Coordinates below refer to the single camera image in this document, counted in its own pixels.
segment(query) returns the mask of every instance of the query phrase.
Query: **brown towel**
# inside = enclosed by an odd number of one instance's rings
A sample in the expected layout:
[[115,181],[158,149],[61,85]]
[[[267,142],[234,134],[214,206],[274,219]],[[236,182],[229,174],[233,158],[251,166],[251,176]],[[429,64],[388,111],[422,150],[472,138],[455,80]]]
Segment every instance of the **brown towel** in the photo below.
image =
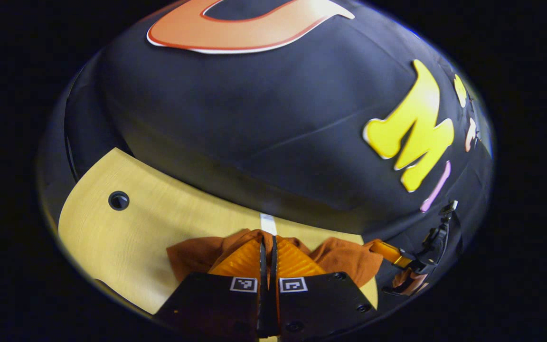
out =
[[[191,272],[207,273],[230,256],[236,249],[252,239],[265,242],[268,259],[271,258],[273,237],[268,232],[243,229],[228,237],[192,238],[166,249],[170,265],[178,281],[182,282]],[[310,250],[297,238],[283,238],[309,255],[323,270],[347,273],[358,287],[365,285],[377,274],[383,256],[369,249],[372,242],[363,246],[330,237],[317,249]]]

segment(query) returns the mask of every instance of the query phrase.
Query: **orange cloth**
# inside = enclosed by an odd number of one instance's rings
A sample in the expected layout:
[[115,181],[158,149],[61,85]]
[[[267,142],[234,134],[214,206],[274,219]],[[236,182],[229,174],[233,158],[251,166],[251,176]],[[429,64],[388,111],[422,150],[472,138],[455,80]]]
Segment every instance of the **orange cloth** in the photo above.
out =
[[[166,249],[170,265],[178,281],[182,282],[191,272],[207,273],[230,256],[236,249],[252,239],[264,240],[267,259],[271,259],[273,236],[256,229],[243,229],[228,237],[192,238]],[[369,249],[373,242],[361,246],[357,243],[330,237],[311,251],[297,238],[276,236],[298,247],[328,273],[345,272],[358,287],[365,285],[377,274],[383,256]]]

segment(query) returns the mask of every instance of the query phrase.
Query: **light wood surface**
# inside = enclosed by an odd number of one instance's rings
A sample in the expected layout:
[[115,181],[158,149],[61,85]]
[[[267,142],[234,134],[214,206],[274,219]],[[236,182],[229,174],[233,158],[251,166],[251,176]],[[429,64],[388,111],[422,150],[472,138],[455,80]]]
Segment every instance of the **light wood surface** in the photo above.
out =
[[[125,210],[113,210],[109,195],[130,197]],[[361,236],[309,227],[275,218],[285,238],[315,249],[333,236],[363,244]],[[65,202],[59,238],[90,276],[154,314],[179,285],[166,248],[189,238],[226,237],[260,229],[260,212],[230,203],[180,182],[118,149],[111,150],[81,178]],[[377,307],[375,281],[361,288]]]

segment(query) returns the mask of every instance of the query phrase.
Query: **black background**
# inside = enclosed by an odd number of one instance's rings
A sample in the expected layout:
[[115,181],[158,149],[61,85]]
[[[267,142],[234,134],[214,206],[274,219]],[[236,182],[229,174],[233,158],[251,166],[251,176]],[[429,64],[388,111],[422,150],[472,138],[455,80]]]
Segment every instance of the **black background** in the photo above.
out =
[[[165,0],[0,2],[0,340],[170,341],[54,245],[33,158],[59,92]],[[547,341],[547,1],[382,0],[471,78],[497,132],[490,214],[464,257],[363,341]]]

